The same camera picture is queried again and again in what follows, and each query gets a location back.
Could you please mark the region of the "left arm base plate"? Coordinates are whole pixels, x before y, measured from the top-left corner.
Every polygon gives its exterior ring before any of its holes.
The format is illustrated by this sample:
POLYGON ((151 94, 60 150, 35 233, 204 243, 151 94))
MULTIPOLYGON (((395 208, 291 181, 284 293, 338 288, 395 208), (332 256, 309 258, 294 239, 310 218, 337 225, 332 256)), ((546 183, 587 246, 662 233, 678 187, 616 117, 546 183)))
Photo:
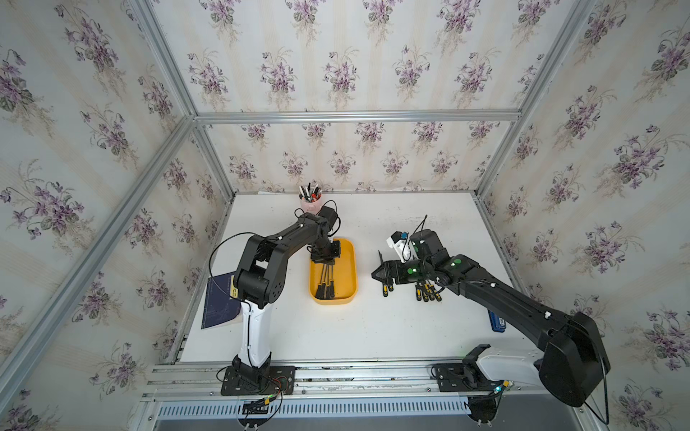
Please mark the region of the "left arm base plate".
POLYGON ((291 395, 296 382, 294 366, 272 366, 268 361, 261 367, 242 363, 238 357, 233 363, 217 371, 222 396, 239 395, 291 395))

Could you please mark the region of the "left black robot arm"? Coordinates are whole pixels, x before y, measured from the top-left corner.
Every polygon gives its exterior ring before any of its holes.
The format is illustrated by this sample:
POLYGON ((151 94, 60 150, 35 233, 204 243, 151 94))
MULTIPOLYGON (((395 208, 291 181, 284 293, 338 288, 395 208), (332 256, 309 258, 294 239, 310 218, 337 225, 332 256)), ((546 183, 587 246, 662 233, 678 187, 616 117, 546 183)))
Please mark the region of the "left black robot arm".
POLYGON ((333 266, 341 257, 340 243, 331 235, 339 222, 337 210, 324 206, 315 214, 300 215, 274 235, 248 239, 233 278, 243 313, 243 344, 238 354, 242 365, 258 370, 270 363, 272 305, 286 286, 289 260, 306 248, 314 264, 333 266))

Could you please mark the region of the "yellow plastic storage tray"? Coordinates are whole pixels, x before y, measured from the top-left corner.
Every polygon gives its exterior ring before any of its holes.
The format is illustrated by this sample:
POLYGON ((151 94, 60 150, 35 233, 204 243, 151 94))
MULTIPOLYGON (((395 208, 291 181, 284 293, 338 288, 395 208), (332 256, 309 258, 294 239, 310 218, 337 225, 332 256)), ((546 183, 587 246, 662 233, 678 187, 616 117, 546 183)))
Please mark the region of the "yellow plastic storage tray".
POLYGON ((341 257, 335 260, 334 286, 335 298, 332 300, 319 300, 314 297, 318 283, 321 265, 310 263, 309 292, 311 297, 319 305, 346 305, 350 303, 358 292, 358 271, 356 266, 356 253, 353 243, 344 238, 337 238, 341 242, 341 257))

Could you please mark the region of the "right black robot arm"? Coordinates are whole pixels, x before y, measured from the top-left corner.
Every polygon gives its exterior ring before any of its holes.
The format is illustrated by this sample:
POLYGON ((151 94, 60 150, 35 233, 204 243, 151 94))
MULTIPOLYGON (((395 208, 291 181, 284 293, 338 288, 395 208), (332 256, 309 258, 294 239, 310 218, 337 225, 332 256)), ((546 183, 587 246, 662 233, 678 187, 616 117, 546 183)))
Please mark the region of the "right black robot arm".
POLYGON ((415 233, 410 242, 411 260, 385 260, 372 278, 386 285, 431 281, 494 312, 544 353, 537 361, 540 382, 571 407, 584 405, 605 382, 611 364, 598 325, 587 314, 569 315, 542 305, 477 261, 463 254, 449 255, 432 230, 415 233))

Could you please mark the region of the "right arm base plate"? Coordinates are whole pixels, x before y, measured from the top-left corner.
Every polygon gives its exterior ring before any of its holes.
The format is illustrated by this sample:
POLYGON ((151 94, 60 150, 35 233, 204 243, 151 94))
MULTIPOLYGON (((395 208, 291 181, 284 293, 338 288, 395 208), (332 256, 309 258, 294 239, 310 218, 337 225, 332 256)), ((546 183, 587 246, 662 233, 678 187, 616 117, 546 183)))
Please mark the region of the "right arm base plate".
POLYGON ((503 380, 490 380, 475 364, 436 364, 431 377, 442 393, 496 393, 503 380))

